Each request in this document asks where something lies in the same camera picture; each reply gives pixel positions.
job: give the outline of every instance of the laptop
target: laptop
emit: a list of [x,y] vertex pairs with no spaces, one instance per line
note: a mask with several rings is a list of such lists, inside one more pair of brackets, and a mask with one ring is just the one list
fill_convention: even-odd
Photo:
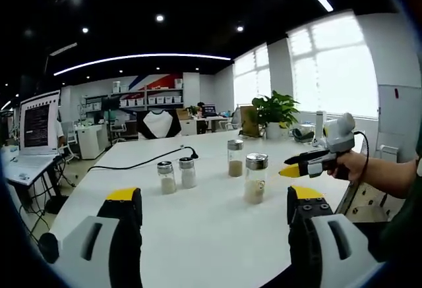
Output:
[[203,105],[202,106],[202,116],[207,117],[216,117],[216,105]]
[[29,186],[59,155],[56,119],[60,90],[20,103],[20,151],[5,165],[7,179]]

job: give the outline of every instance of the glass jar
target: glass jar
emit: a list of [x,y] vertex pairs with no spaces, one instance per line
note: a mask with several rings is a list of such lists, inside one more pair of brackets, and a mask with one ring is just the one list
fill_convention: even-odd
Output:
[[246,156],[245,201],[260,204],[264,199],[268,155],[251,153]]
[[182,176],[183,188],[193,188],[196,186],[195,165],[192,158],[179,159],[179,168]]
[[243,141],[230,140],[227,142],[227,162],[229,176],[239,177],[243,174]]
[[158,177],[161,180],[161,192],[173,194],[176,192],[173,164],[170,161],[161,161],[157,164]]

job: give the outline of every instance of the human hand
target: human hand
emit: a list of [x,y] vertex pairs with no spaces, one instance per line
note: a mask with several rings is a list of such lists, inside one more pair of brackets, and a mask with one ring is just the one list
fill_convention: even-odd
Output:
[[[349,169],[349,180],[356,181],[362,174],[366,159],[365,155],[350,151],[339,156],[337,158],[337,164],[346,166]],[[327,174],[336,178],[337,172],[338,167],[335,170],[328,170]]]

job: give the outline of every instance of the silver jar lid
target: silver jar lid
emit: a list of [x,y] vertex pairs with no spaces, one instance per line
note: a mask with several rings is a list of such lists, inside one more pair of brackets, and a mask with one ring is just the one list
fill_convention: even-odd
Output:
[[227,141],[227,149],[231,151],[243,150],[243,141],[242,140]]
[[192,158],[180,158],[179,159],[180,169],[189,169],[193,168],[193,159]]
[[246,156],[246,167],[252,170],[266,169],[268,167],[268,155],[251,153]]
[[161,161],[157,164],[159,174],[173,173],[173,164],[170,161]]

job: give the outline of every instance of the green plant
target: green plant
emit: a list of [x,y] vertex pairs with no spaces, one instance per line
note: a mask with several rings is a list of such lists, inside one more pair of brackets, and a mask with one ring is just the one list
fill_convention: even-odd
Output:
[[277,91],[272,91],[271,98],[253,98],[252,104],[258,111],[258,124],[268,125],[270,122],[284,123],[285,127],[289,127],[297,122],[293,115],[299,111],[295,108],[297,101],[289,95],[280,95]]
[[186,110],[189,111],[191,115],[196,115],[198,113],[198,107],[195,107],[194,105],[186,108]]

